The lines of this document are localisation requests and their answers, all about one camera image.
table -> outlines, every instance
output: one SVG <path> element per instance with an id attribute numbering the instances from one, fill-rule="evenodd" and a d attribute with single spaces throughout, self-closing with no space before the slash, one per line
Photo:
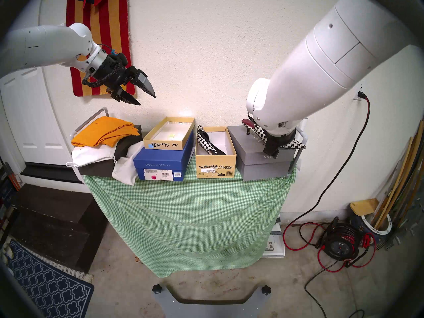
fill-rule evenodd
<path id="1" fill-rule="evenodd" d="M 197 179 L 192 157 L 182 182 L 84 176 L 99 207 L 128 247 L 158 277 L 178 270 L 247 267 L 263 254 L 295 181 Z"/>

folded orange fabric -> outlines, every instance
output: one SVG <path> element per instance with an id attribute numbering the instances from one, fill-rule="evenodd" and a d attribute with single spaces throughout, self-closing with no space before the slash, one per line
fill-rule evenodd
<path id="1" fill-rule="evenodd" d="M 115 146 L 116 142 L 129 135 L 139 135 L 134 124 L 119 118 L 102 116 L 78 133 L 71 141 L 76 147 Z"/>

patterned rug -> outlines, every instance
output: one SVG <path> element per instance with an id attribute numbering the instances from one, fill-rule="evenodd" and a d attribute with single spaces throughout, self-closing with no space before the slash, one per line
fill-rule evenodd
<path id="1" fill-rule="evenodd" d="M 9 268 L 45 317 L 83 318 L 94 286 L 43 262 L 12 240 Z"/>

textured wall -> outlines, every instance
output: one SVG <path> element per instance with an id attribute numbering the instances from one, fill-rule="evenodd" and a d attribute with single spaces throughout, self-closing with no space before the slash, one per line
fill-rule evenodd
<path id="1" fill-rule="evenodd" d="M 45 68 L 64 134 L 102 106 L 112 116 L 151 129 L 164 116 L 189 115 L 205 126 L 238 125 L 259 77 L 284 58 L 338 0 L 129 0 L 133 64 L 149 75 L 157 98 L 137 91 L 141 106 L 72 94 L 68 68 Z M 66 0 L 42 4 L 40 23 L 65 21 Z M 318 210 L 338 210 L 375 195 L 424 110 L 424 58 L 414 47 L 365 79 L 371 117 L 355 155 Z M 333 178 L 362 128 L 366 102 L 354 91 L 309 117 L 310 140 L 283 210 L 305 211 Z"/>

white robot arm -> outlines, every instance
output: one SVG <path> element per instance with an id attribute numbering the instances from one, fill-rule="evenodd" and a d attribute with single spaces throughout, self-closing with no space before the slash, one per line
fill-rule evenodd
<path id="1" fill-rule="evenodd" d="M 276 156 L 278 147 L 293 139 L 300 120 L 340 98 L 411 43 L 410 31 L 378 3 L 339 0 L 271 79 L 258 79 L 249 91 L 249 118 L 273 140 L 266 153 Z"/>
<path id="2" fill-rule="evenodd" d="M 112 98 L 139 105 L 122 84 L 131 82 L 155 97 L 147 75 L 134 66 L 125 68 L 128 61 L 123 53 L 107 54 L 93 42 L 90 30 L 84 24 L 65 26 L 37 26 L 14 30 L 6 35 L 0 49 L 0 77 L 23 68 L 61 64 L 86 73 L 83 84 L 97 87 L 106 85 Z M 80 56 L 89 56 L 80 61 Z M 89 77 L 97 82 L 88 82 Z"/>

